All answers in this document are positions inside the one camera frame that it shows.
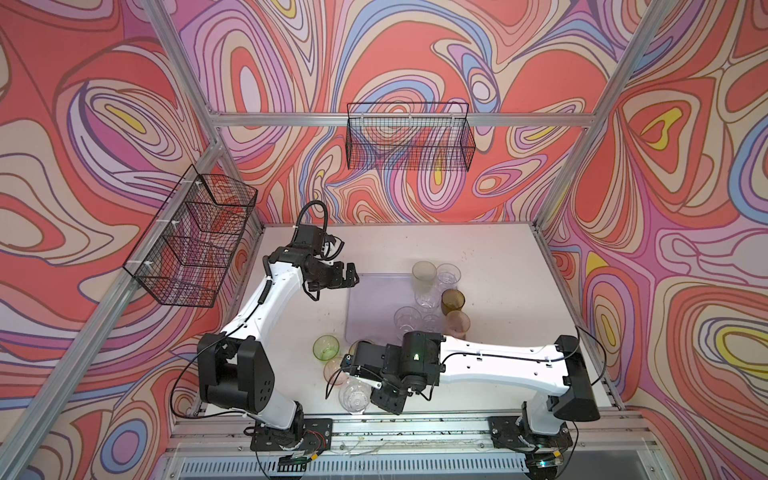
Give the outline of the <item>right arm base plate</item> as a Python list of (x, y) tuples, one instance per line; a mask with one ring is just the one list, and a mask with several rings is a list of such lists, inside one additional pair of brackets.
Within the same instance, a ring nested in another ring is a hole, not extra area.
[(488, 418), (488, 428), (495, 448), (523, 453), (564, 451), (573, 445), (570, 430), (562, 424), (554, 435), (533, 433), (521, 416), (503, 415)]

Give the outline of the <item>large pale green glass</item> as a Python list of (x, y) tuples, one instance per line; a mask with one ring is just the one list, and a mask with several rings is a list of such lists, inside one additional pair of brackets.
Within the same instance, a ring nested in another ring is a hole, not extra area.
[(413, 265), (411, 275), (415, 294), (428, 294), (435, 284), (437, 267), (430, 261), (418, 261)]

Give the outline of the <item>small clear glass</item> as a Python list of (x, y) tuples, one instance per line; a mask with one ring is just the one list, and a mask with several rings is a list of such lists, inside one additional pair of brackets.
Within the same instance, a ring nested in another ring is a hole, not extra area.
[(444, 317), (437, 314), (427, 314), (422, 317), (422, 330), (428, 333), (443, 333)]

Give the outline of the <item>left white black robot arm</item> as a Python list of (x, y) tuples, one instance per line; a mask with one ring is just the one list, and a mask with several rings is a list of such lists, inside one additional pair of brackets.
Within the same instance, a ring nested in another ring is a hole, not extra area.
[(218, 333), (198, 342), (199, 397), (223, 412), (247, 413), (265, 426), (288, 430), (299, 405), (276, 388), (266, 345), (293, 296), (320, 299), (324, 289), (350, 289), (359, 281), (356, 265), (324, 260), (313, 251), (280, 247), (263, 258), (265, 276), (244, 307)]

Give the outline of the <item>amber brown glass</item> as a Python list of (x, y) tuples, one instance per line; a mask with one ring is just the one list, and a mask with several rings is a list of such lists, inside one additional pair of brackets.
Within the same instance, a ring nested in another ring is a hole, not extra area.
[(465, 295), (458, 289), (446, 289), (441, 294), (441, 311), (447, 316), (454, 311), (461, 311), (466, 303)]

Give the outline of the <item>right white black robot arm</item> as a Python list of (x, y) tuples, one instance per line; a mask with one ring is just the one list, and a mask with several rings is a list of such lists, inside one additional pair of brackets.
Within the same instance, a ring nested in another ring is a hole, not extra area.
[(412, 396), (431, 400), (438, 386), (474, 382), (534, 391), (523, 405), (523, 425), (533, 435), (555, 436), (565, 422), (601, 418), (579, 335), (512, 347), (413, 331), (400, 345), (361, 343), (346, 371), (371, 386), (373, 405), (394, 415)]

